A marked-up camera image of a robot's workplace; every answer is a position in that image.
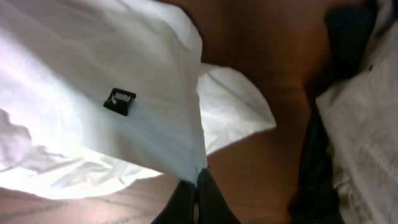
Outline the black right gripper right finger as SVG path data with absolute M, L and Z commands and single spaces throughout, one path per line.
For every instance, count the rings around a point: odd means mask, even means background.
M 201 224 L 240 224 L 228 207 L 220 189 L 208 169 L 198 176 L 198 206 Z

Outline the white t-shirt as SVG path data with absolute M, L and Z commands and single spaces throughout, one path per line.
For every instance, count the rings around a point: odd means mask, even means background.
M 98 197 L 275 128 L 242 74 L 201 61 L 202 39 L 158 1 L 1 2 L 1 186 Z

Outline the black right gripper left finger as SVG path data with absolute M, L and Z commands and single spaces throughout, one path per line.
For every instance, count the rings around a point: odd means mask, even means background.
M 194 184 L 180 181 L 166 206 L 151 224 L 193 224 L 195 191 Z

